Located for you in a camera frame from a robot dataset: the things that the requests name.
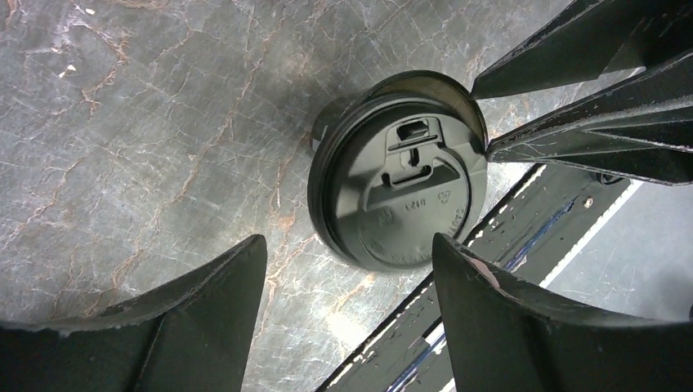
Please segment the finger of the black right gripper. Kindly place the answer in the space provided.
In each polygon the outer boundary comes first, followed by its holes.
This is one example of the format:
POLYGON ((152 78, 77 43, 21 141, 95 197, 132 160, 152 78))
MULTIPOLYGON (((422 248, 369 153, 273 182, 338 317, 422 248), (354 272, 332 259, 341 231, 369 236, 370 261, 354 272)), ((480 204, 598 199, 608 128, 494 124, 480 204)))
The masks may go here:
POLYGON ((554 163, 661 185, 691 184, 691 52, 492 140, 486 158, 554 163))
POLYGON ((480 73, 472 95, 512 96, 652 68, 691 48, 690 1, 573 1, 480 73))

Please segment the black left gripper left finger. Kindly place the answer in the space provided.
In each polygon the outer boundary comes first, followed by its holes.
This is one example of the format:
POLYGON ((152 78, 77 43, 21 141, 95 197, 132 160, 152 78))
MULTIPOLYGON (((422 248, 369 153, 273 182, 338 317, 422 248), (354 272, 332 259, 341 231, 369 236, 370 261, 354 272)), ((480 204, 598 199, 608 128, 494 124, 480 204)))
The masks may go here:
POLYGON ((99 314, 1 324, 4 391, 238 391, 266 277, 247 237, 99 314))

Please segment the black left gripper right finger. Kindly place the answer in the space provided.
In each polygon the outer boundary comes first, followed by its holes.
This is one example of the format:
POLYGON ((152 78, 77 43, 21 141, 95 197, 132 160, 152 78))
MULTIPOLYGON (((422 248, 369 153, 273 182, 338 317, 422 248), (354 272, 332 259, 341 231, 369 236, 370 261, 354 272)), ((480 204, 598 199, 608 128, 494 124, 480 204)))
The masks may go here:
POLYGON ((460 391, 689 391, 692 324, 604 310, 527 282, 449 236, 432 240, 460 391))

